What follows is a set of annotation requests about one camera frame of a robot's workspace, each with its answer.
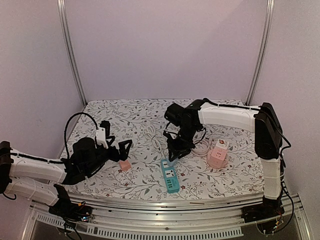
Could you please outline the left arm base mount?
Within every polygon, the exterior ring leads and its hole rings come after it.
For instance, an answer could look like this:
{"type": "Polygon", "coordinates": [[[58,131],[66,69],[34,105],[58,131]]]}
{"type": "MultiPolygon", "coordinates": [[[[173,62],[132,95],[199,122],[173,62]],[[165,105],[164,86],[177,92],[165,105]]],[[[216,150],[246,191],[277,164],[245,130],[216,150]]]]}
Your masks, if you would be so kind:
{"type": "Polygon", "coordinates": [[[50,214],[73,222],[88,222],[90,220],[93,212],[91,206],[86,205],[85,201],[72,203],[63,186],[58,184],[54,184],[53,186],[57,190],[58,201],[54,205],[49,206],[48,212],[50,214]]]}

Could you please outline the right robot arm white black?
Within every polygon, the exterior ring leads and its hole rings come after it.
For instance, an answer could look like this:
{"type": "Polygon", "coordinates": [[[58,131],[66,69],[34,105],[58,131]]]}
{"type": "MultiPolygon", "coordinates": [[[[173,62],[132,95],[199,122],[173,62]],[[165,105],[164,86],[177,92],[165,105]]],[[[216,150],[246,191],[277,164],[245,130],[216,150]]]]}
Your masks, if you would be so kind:
{"type": "Polygon", "coordinates": [[[264,102],[260,106],[237,106],[214,103],[207,98],[194,100],[182,107],[172,103],[165,111],[165,119],[179,128],[175,137],[167,130],[168,160],[174,162],[188,155],[196,147],[194,136],[205,125],[221,125],[249,131],[254,134],[254,150],[260,158],[264,174],[264,195],[258,213],[269,218],[278,210],[283,194],[282,174],[285,163],[281,124],[273,106],[264,102]]]}

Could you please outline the white cube socket adapter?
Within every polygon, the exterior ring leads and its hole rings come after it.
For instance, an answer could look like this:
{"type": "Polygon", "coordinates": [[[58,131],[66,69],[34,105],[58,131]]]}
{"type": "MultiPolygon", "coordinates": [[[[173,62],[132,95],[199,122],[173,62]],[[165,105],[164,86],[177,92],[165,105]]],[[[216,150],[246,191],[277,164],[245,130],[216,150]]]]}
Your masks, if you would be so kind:
{"type": "Polygon", "coordinates": [[[227,150],[229,148],[230,142],[228,140],[219,138],[215,144],[216,147],[227,150]]]}

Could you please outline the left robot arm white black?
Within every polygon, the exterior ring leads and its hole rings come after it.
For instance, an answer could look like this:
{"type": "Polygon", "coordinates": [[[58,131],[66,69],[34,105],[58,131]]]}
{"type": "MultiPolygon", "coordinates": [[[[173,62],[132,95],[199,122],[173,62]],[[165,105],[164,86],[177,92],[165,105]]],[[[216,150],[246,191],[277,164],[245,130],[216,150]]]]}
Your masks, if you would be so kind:
{"type": "Polygon", "coordinates": [[[11,148],[10,142],[0,143],[0,193],[13,189],[14,178],[27,177],[63,185],[76,185],[98,173],[107,161],[126,161],[133,141],[112,146],[114,136],[104,143],[83,137],[73,144],[69,158],[52,159],[28,155],[11,148]]]}

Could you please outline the small blue charger plug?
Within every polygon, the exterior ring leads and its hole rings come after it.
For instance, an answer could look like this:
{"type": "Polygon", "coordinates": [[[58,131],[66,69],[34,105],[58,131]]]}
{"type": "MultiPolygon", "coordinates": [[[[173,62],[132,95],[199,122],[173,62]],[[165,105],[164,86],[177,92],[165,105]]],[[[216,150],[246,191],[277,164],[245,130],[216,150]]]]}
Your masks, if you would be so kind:
{"type": "Polygon", "coordinates": [[[167,163],[170,167],[173,167],[177,161],[178,161],[178,159],[176,158],[175,160],[172,160],[172,161],[168,160],[167,163]]]}

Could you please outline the teal power strip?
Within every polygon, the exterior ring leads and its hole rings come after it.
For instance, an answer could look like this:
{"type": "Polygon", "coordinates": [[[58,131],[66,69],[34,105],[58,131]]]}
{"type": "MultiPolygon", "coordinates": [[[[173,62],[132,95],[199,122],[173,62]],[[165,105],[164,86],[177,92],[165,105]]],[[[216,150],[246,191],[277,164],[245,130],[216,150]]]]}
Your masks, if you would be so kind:
{"type": "Polygon", "coordinates": [[[180,184],[173,167],[169,166],[167,159],[160,161],[161,170],[164,177],[164,183],[169,194],[175,194],[180,191],[180,184]]]}

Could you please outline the pink cube socket adapter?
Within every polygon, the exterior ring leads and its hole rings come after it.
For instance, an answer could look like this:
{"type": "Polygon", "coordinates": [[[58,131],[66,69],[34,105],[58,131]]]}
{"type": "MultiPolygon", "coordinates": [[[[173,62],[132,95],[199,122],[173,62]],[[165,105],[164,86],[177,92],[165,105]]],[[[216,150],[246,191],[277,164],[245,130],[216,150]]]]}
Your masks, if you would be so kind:
{"type": "Polygon", "coordinates": [[[221,149],[219,147],[214,147],[213,149],[209,150],[207,153],[207,159],[210,159],[210,158],[227,160],[227,150],[221,149]]]}

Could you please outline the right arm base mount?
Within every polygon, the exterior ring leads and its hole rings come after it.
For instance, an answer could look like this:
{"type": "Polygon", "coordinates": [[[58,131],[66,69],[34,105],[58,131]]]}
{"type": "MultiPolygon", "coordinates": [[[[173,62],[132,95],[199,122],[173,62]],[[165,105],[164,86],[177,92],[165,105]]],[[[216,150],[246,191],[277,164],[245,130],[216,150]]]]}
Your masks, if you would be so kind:
{"type": "Polygon", "coordinates": [[[273,200],[262,197],[262,203],[241,208],[241,218],[245,223],[258,223],[257,229],[264,235],[274,234],[283,223],[285,210],[280,199],[273,200]]]}

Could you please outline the small pink charger plug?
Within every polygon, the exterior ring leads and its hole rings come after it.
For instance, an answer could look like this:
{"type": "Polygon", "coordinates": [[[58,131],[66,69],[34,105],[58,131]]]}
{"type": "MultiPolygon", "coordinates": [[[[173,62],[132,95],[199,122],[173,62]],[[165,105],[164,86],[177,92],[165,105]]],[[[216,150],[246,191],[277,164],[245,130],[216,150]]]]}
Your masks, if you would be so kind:
{"type": "Polygon", "coordinates": [[[122,171],[127,171],[131,168],[131,164],[128,160],[120,160],[119,161],[119,166],[122,171]]]}

